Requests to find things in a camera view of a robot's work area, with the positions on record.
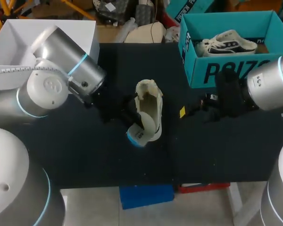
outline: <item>yellow label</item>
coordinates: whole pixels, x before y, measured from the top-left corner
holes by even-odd
[[[182,118],[184,116],[185,116],[185,107],[183,106],[183,108],[179,112],[179,118]]]

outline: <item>blue plastic box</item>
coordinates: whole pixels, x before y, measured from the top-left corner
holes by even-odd
[[[149,206],[174,199],[172,185],[119,187],[119,195],[124,210]]]
[[[269,53],[197,57],[194,45],[230,29],[245,39],[265,43]],[[214,76],[223,68],[232,68],[244,78],[252,69],[283,55],[283,23],[273,11],[186,14],[178,46],[189,85],[214,87]]]
[[[214,0],[171,0],[166,12],[178,23],[186,13],[205,13]]]

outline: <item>black and white sneaker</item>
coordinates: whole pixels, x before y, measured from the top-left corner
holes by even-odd
[[[199,57],[219,57],[255,54],[257,47],[256,43],[242,38],[235,30],[229,30],[212,39],[204,39],[195,50]]]

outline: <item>shoe insole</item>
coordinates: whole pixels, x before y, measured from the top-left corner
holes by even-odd
[[[155,123],[155,128],[158,126],[157,99],[155,96],[145,93],[143,100],[140,100],[140,111],[148,114]]]

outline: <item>white shoe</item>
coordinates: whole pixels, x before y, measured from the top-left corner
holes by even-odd
[[[257,47],[256,43],[242,38],[235,30],[229,30],[212,39],[204,39],[195,50],[199,57],[219,57],[255,54]]]
[[[142,80],[136,85],[137,97],[135,105],[137,112],[141,115],[141,122],[144,129],[133,125],[129,128],[127,136],[136,146],[145,146],[149,141],[160,138],[161,113],[162,113],[162,92],[154,80]]]

